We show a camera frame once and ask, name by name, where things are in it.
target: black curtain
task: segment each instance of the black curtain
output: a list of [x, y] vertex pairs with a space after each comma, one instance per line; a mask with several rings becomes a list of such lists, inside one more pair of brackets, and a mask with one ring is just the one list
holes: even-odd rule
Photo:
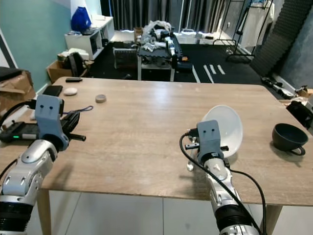
[[144, 27], [149, 21], [167, 21], [178, 29], [182, 0], [110, 0], [117, 30]]
[[217, 31], [224, 9], [225, 0], [185, 0], [181, 28], [213, 33]]

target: table leg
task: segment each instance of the table leg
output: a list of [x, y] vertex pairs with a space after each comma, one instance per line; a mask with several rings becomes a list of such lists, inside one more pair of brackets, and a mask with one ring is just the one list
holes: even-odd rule
[[171, 78], [170, 81], [174, 82], [175, 69], [171, 69]]
[[[266, 230], [268, 235], [272, 235], [280, 212], [283, 206], [267, 205], [266, 206]], [[263, 232], [263, 222], [261, 222], [260, 229]]]
[[37, 207], [43, 235], [51, 235], [51, 213], [49, 190], [41, 189], [38, 192]]
[[141, 56], [137, 56], [137, 61], [138, 81], [141, 81]]

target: cup handle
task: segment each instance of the cup handle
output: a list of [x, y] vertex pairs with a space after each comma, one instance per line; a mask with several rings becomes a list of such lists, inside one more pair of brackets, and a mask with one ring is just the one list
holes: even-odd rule
[[302, 146], [300, 146], [299, 149], [301, 150], [301, 153], [296, 153], [296, 152], [294, 152], [294, 151], [292, 151], [292, 150], [290, 150], [290, 152], [293, 153], [293, 154], [295, 154], [295, 155], [297, 155], [297, 156], [303, 156], [303, 155], [305, 155], [305, 149], [304, 149]]

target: white bowl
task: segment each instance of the white bowl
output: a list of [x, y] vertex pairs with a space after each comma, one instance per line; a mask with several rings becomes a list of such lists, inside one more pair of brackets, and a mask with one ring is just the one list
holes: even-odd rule
[[228, 146], [229, 151], [223, 151], [224, 157], [235, 154], [243, 141], [243, 125], [235, 110], [218, 105], [212, 108], [202, 121], [216, 120], [221, 134], [221, 146]]

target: white tape line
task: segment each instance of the white tape line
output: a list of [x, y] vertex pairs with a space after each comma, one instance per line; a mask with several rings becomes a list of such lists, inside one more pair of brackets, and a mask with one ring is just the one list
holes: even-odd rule
[[217, 68], [219, 69], [221, 74], [225, 75], [225, 72], [224, 72], [224, 70], [222, 69], [222, 67], [220, 65], [217, 65]]
[[216, 71], [215, 71], [215, 68], [214, 68], [213, 65], [210, 65], [210, 69], [211, 69], [211, 71], [212, 71], [213, 74], [216, 74]]
[[209, 77], [210, 81], [214, 84], [213, 78], [212, 78], [212, 76], [210, 74], [210, 71], [207, 69], [207, 66], [204, 65], [203, 67], [204, 67], [204, 70], [206, 71], [206, 74]]
[[192, 73], [193, 73], [197, 83], [201, 83], [194, 66], [192, 66]]

